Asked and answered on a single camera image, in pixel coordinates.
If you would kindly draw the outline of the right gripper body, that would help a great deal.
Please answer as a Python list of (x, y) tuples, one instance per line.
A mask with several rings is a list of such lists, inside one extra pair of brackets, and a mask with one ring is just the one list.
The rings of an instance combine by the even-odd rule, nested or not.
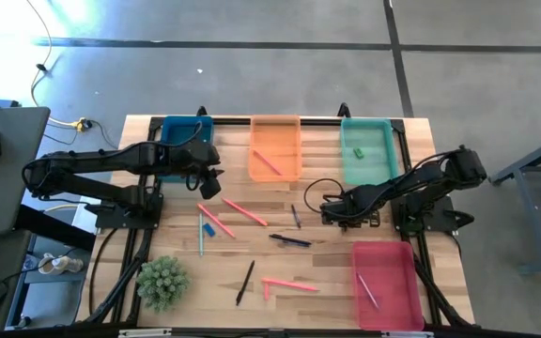
[(382, 190), (324, 194), (321, 204), (323, 221), (378, 221)]

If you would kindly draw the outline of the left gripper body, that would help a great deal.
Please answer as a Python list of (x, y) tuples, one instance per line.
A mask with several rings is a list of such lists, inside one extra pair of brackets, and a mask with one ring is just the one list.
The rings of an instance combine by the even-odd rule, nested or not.
[(195, 175), (208, 178), (214, 171), (213, 166), (220, 164), (217, 148), (200, 140), (172, 149), (172, 174)]

